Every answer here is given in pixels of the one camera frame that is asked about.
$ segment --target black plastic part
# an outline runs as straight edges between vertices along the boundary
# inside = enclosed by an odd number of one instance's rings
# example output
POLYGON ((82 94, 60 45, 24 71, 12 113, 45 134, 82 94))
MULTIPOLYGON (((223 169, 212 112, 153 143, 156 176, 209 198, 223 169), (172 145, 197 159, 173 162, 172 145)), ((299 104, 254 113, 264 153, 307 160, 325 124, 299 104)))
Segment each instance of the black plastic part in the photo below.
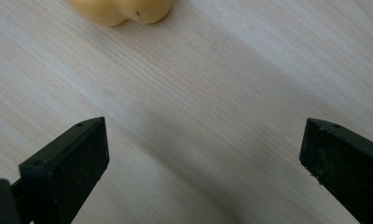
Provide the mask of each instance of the black plastic part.
POLYGON ((373 142, 308 119, 299 159, 360 223, 373 224, 373 142))
POLYGON ((0 179, 0 224, 21 224, 11 186, 5 179, 0 179))
POLYGON ((78 123, 22 163, 35 224, 71 223, 108 163, 104 118, 78 123))
POLYGON ((11 188, 21 224, 31 223, 34 217, 35 199, 28 196, 21 179, 15 182, 11 188))

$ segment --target wood grain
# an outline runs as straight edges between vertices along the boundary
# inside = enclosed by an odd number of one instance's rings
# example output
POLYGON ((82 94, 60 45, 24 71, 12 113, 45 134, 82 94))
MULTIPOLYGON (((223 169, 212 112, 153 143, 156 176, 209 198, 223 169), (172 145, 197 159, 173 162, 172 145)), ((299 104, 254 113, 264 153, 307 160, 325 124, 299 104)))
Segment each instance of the wood grain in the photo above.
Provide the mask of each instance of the wood grain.
POLYGON ((105 116, 74 223, 357 223, 300 165, 306 118, 373 140, 373 0, 174 0, 115 28, 0 1, 0 177, 105 116))

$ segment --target soft yellow object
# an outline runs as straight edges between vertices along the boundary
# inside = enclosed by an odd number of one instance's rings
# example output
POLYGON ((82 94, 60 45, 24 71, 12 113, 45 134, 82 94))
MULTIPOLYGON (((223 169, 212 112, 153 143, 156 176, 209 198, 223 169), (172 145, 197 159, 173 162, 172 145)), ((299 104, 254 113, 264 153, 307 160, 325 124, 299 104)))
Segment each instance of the soft yellow object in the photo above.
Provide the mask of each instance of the soft yellow object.
POLYGON ((71 6, 87 20, 115 26, 125 20, 140 23, 160 21, 173 0, 69 0, 71 6))

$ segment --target small hole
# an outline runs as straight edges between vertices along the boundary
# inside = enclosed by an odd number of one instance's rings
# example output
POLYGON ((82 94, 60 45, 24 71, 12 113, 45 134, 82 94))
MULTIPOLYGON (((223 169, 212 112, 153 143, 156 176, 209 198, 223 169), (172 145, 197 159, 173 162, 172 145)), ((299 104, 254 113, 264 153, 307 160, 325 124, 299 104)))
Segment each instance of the small hole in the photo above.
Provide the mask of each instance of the small hole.
POLYGON ((42 166, 45 164, 45 161, 35 161, 33 162, 33 166, 42 166))

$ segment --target table surface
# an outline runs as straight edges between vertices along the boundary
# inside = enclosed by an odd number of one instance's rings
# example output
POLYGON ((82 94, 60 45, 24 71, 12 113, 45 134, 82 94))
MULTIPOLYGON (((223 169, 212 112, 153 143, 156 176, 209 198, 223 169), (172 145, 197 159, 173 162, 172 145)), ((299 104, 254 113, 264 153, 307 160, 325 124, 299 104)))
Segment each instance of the table surface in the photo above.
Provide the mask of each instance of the table surface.
POLYGON ((0 177, 101 116, 74 223, 357 223, 298 153, 307 118, 373 141, 373 0, 174 0, 114 28, 0 1, 0 177))

